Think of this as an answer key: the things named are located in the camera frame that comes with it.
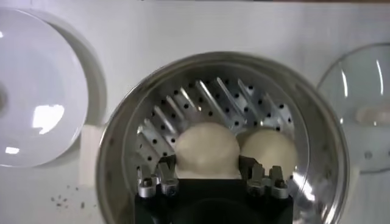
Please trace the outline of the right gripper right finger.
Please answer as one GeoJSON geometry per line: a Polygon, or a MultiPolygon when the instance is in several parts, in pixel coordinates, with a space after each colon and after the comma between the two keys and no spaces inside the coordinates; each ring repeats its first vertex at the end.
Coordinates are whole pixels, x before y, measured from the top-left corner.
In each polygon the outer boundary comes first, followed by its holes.
{"type": "Polygon", "coordinates": [[[239,172],[246,181],[247,191],[254,197],[272,197],[284,200],[289,197],[288,185],[283,178],[281,166],[272,166],[266,174],[263,165],[256,159],[239,156],[239,172]]]}

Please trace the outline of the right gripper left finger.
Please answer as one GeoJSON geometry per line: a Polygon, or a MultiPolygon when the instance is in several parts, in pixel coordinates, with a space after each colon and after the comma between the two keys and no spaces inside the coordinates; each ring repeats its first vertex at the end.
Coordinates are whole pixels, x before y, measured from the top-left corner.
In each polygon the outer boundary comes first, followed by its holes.
{"type": "Polygon", "coordinates": [[[141,198],[152,198],[160,193],[167,197],[174,197],[179,188],[179,181],[174,174],[176,156],[163,156],[156,163],[154,169],[147,165],[137,167],[137,191],[141,198]]]}

